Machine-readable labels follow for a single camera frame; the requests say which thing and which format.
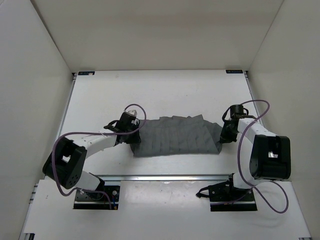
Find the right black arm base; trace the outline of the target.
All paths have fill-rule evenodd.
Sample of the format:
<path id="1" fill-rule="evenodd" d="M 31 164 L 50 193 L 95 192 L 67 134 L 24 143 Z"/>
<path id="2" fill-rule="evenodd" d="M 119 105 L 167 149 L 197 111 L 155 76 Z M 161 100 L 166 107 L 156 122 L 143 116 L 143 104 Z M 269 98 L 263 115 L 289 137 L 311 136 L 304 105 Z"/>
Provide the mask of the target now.
<path id="1" fill-rule="evenodd" d="M 253 191 L 236 188 L 233 177 L 228 180 L 201 188 L 196 196 L 207 198 L 211 212 L 255 212 L 258 210 Z"/>

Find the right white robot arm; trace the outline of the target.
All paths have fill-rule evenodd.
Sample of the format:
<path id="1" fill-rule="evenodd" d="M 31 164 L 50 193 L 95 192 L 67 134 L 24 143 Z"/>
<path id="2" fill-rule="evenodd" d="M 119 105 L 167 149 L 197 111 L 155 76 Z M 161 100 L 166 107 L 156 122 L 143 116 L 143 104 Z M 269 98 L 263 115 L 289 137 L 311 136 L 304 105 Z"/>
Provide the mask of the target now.
<path id="1" fill-rule="evenodd" d="M 223 127 L 219 142 L 238 142 L 238 172 L 230 177 L 224 195 L 236 200 L 242 189 L 250 189 L 267 181 L 287 180 L 291 176 L 291 143 L 287 136 L 277 135 L 262 126 L 242 104 L 230 106 L 222 115 Z M 241 146 L 244 139 L 252 144 L 246 167 L 241 166 Z"/>

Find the grey pleated skirt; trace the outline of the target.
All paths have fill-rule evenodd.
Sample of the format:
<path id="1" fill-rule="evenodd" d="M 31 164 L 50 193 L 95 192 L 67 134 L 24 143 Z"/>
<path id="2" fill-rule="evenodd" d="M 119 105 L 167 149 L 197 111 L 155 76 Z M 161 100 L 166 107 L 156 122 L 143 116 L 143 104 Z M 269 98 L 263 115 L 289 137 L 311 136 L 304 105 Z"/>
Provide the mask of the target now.
<path id="1" fill-rule="evenodd" d="M 203 116 L 148 119 L 139 130 L 141 142 L 130 145 L 136 158 L 184 154 L 220 154 L 222 127 Z"/>

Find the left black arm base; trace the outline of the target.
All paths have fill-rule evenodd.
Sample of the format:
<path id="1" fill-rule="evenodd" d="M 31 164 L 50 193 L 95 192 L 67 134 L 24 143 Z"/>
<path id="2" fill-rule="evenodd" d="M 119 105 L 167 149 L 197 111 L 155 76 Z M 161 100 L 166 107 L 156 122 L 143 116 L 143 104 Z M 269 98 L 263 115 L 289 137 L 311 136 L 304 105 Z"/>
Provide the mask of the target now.
<path id="1" fill-rule="evenodd" d="M 75 210 L 110 210 L 119 209 L 121 182 L 105 181 L 103 191 L 105 194 L 77 190 L 74 197 L 73 209 Z"/>

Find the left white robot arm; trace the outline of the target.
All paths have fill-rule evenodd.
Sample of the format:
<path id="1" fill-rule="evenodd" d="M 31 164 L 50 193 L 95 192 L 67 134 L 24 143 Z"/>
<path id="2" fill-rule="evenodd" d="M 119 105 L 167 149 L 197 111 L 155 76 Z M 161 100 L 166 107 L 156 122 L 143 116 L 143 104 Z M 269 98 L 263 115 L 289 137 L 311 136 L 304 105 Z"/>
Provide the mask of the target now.
<path id="1" fill-rule="evenodd" d="M 111 121 L 98 132 L 65 133 L 54 143 L 42 172 L 55 181 L 64 197 L 80 191 L 95 201 L 108 198 L 105 182 L 83 170 L 85 161 L 119 144 L 139 144 L 139 131 L 145 123 L 145 119 L 138 119 L 136 110 L 125 108 L 119 119 Z"/>

